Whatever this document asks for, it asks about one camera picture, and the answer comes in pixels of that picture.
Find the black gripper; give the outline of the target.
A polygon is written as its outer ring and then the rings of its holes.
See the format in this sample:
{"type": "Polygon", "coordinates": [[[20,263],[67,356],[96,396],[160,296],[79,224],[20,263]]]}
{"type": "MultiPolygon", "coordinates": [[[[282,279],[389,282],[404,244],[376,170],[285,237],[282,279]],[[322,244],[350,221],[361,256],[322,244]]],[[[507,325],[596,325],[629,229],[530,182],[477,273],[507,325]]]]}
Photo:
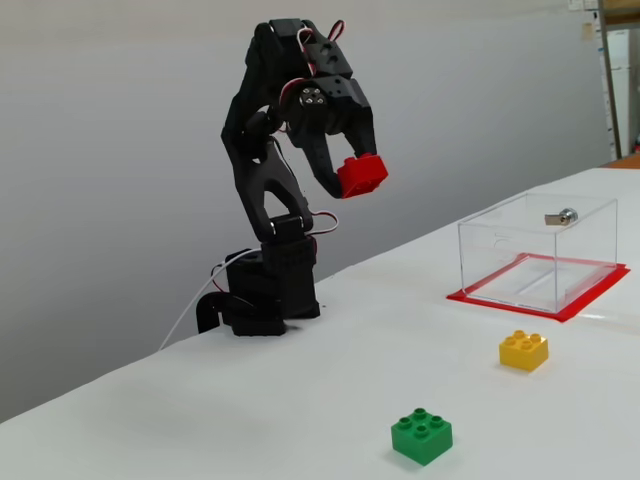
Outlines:
{"type": "Polygon", "coordinates": [[[289,104],[292,144],[303,151],[314,178],[333,198],[343,189],[334,171],[327,134],[344,134],[356,157],[376,153],[373,114],[354,78],[328,76],[319,87],[304,82],[293,88],[289,104]]]}

